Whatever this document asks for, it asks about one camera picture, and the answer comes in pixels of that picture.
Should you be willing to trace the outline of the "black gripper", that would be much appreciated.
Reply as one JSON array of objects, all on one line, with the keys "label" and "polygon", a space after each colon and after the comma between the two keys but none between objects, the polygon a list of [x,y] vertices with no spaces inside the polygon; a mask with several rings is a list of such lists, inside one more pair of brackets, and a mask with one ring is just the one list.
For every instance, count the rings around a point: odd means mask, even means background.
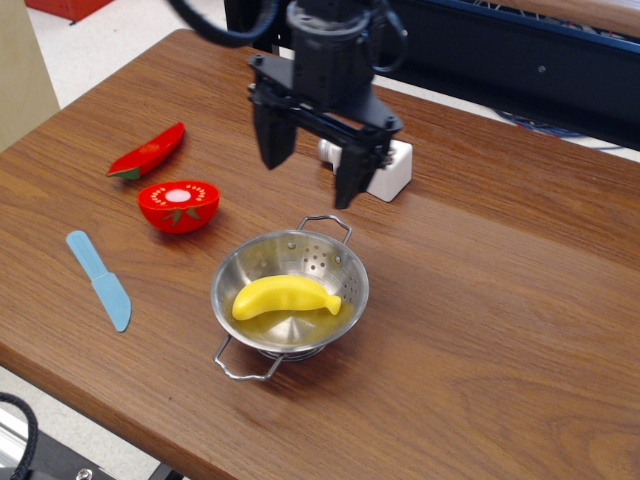
[{"label": "black gripper", "polygon": [[373,93],[375,75],[394,70],[398,52],[379,64],[384,31],[404,37],[386,1],[292,1],[285,10],[292,33],[291,60],[254,55],[250,99],[262,162],[273,170],[295,150],[303,128],[342,148],[335,208],[346,209],[367,190],[386,162],[402,123]]}]

